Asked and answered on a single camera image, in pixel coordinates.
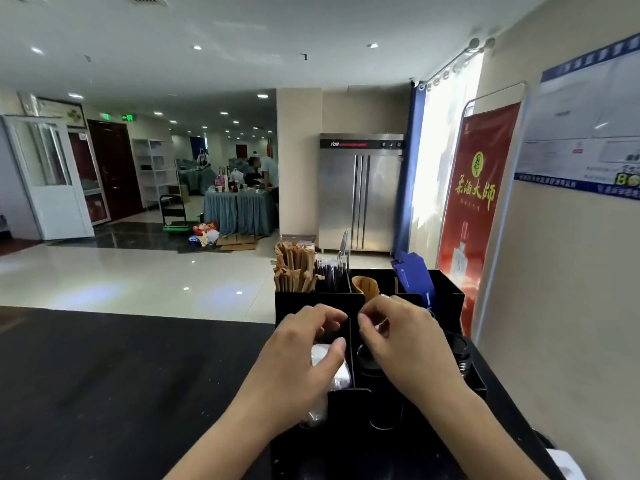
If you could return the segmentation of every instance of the ceiling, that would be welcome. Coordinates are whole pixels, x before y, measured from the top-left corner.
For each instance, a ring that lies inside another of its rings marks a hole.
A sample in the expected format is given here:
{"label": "ceiling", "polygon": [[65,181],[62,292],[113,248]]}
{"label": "ceiling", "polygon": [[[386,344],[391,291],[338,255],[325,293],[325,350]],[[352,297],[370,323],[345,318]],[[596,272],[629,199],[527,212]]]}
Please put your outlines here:
{"label": "ceiling", "polygon": [[425,78],[544,0],[166,1],[0,0],[0,86],[79,93],[105,112],[162,111],[183,131],[234,118],[275,130],[268,89]]}

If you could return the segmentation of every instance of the white door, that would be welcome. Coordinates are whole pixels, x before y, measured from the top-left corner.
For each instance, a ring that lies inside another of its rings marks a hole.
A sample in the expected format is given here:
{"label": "white door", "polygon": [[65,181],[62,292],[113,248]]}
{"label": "white door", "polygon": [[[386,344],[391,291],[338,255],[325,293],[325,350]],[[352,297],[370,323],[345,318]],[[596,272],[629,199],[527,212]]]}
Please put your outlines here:
{"label": "white door", "polygon": [[4,119],[42,238],[93,236],[67,125],[58,118]]}

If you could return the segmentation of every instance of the red banner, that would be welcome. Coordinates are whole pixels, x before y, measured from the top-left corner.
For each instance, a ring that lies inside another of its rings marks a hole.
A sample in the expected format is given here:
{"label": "red banner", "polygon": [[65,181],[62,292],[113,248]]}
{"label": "red banner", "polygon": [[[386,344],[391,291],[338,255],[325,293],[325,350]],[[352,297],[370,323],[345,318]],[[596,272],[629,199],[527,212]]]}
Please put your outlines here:
{"label": "red banner", "polygon": [[436,267],[465,293],[460,322],[467,336],[519,110],[520,103],[511,104],[462,124]]}

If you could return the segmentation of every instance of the metal shelving unit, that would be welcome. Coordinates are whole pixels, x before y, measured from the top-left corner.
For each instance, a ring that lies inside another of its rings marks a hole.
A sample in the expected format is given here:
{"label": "metal shelving unit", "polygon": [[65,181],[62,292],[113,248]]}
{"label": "metal shelving unit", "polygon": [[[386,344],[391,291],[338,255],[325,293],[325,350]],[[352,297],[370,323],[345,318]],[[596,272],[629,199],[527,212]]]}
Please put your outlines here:
{"label": "metal shelving unit", "polygon": [[158,139],[133,138],[133,160],[136,164],[142,205],[160,205],[160,195],[167,187],[178,184],[173,143]]}

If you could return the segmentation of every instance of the bottle image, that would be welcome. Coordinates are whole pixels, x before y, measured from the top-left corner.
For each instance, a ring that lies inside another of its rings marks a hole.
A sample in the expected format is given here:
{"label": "bottle image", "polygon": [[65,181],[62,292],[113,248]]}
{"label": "bottle image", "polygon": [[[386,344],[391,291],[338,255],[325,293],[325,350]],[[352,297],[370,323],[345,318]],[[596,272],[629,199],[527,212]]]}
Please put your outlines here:
{"label": "bottle image", "polygon": [[460,286],[465,276],[467,275],[468,259],[465,256],[465,245],[468,238],[468,222],[462,223],[462,233],[460,234],[460,245],[457,249],[453,250],[453,256],[451,258],[451,270],[449,271],[449,277],[451,281]]}

